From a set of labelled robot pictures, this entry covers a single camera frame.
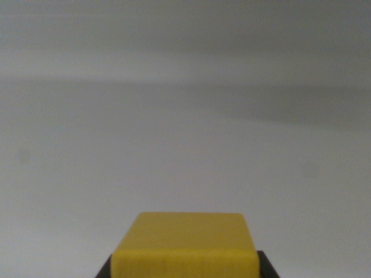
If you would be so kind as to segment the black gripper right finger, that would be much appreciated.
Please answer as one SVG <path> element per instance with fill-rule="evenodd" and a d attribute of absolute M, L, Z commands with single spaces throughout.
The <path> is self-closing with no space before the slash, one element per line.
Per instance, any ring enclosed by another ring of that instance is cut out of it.
<path fill-rule="evenodd" d="M 260 278 L 280 278 L 264 251 L 257 251 L 259 257 Z"/>

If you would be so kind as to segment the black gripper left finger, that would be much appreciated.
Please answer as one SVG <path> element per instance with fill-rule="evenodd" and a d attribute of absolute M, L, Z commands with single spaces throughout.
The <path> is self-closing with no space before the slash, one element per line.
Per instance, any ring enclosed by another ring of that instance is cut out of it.
<path fill-rule="evenodd" d="M 95 278 L 111 278 L 111 257 L 112 255 L 107 258 Z"/>

